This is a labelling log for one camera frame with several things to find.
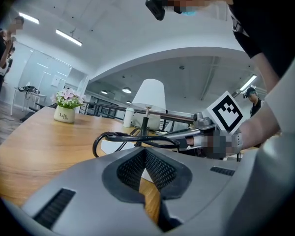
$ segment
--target pink flower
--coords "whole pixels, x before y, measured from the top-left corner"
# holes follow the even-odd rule
[[[62,96],[64,99],[68,99],[69,97],[74,96],[74,91],[72,89],[64,89],[61,93],[60,96]]]

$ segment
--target white flower pot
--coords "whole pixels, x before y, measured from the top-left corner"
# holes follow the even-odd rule
[[[63,108],[61,106],[57,106],[54,119],[57,121],[74,123],[75,111],[74,109]]]

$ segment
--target potted flower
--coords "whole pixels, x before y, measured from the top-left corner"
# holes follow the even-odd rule
[[[72,89],[58,91],[51,97],[53,103],[57,103],[54,119],[62,122],[73,123],[76,107],[83,105],[83,97],[77,95]]]

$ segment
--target table lamp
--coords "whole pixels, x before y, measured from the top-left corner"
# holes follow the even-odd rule
[[[143,118],[141,135],[147,134],[148,113],[150,110],[157,112],[166,111],[164,85],[158,80],[144,80],[140,86],[132,104],[147,110],[146,116]]]

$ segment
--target floor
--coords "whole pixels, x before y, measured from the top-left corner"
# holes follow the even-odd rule
[[[13,109],[13,116],[10,115],[10,105],[0,102],[0,145],[4,140],[21,125],[19,119],[23,118],[26,112],[18,108]]]

